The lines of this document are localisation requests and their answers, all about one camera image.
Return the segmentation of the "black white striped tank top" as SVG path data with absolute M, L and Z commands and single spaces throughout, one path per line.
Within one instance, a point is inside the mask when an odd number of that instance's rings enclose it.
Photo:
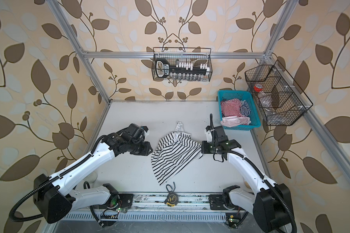
M 181 172 L 193 160 L 202 157 L 201 144 L 184 131 L 181 121 L 175 130 L 159 140 L 151 155 L 151 167 L 160 186 Z

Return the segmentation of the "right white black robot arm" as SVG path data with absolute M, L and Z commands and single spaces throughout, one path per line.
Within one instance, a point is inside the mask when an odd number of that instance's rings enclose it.
M 222 126 L 209 125 L 205 134 L 207 139 L 202 142 L 202 153 L 220 155 L 223 162 L 229 162 L 240 172 L 252 190 L 249 193 L 237 185 L 225 188 L 222 194 L 225 208 L 241 207 L 254 216 L 265 233 L 281 233 L 282 227 L 287 224 L 296 233 L 298 229 L 289 188 L 264 174 L 236 140 L 228 139 Z

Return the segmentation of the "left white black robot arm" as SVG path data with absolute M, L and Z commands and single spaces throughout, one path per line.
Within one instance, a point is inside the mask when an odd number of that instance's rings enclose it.
M 151 154 L 153 149 L 145 139 L 148 131 L 146 126 L 132 123 L 116 133 L 100 136 L 90 152 L 68 167 L 51 176 L 44 174 L 38 176 L 34 181 L 34 189 L 10 210 L 9 219 L 13 222 L 26 222 L 43 217 L 47 223 L 55 223 L 69 212 L 85 207 L 95 205 L 104 205 L 108 208 L 121 207 L 119 192 L 108 183 L 97 188 L 86 187 L 83 190 L 77 190 L 76 186 L 101 165 L 120 154 L 126 152 L 138 156 Z M 17 209 L 30 198 L 33 199 L 40 214 L 29 217 L 17 216 Z

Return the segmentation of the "pink white tank top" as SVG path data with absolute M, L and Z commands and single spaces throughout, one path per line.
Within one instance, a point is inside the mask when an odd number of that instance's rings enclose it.
M 240 125 L 250 125 L 251 121 L 250 118 L 246 116 L 228 116 L 223 117 L 220 123 L 222 126 L 232 128 Z

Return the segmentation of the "red white striped tank top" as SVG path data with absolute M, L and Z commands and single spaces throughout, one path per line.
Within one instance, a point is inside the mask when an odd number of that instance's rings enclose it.
M 221 111 L 223 117 L 242 116 L 240 113 L 241 101 L 239 99 L 231 99 L 221 102 Z

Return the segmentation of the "navy striped tank top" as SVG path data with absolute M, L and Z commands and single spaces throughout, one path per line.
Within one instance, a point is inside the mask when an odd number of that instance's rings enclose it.
M 240 108 L 240 113 L 244 117 L 249 117 L 251 114 L 251 108 L 247 101 L 242 101 L 242 105 Z

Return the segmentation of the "yellow black tape measure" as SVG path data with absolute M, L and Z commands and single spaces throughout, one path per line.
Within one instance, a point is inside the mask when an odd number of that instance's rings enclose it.
M 164 203 L 169 206 L 169 207 L 174 207 L 178 204 L 179 202 L 179 196 L 175 192 L 176 190 L 176 184 L 173 182 L 173 185 L 167 184 L 166 185 L 166 190 L 168 192 L 168 195 L 164 201 Z

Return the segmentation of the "red capped plastic bottle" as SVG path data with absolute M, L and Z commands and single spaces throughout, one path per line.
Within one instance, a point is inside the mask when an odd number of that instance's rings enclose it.
M 259 83 L 255 84 L 253 87 L 256 96 L 258 97 L 258 101 L 263 108 L 272 107 L 272 96 L 271 93 L 266 93 L 263 91 L 263 86 Z

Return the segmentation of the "right circuit board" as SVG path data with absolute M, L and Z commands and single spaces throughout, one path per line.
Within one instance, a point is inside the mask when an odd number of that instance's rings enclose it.
M 226 213 L 226 225 L 229 228 L 237 228 L 238 223 L 241 220 L 240 213 Z

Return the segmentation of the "black white tool set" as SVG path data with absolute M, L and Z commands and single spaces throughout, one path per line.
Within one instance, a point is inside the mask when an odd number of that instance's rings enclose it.
M 203 78 L 204 76 L 211 75 L 212 72 L 212 69 L 208 67 L 208 64 L 200 64 L 199 67 L 197 67 L 194 63 L 182 63 L 179 60 L 176 60 L 175 64 L 172 65 L 164 58 L 154 60 L 154 66 L 152 69 L 158 78 Z

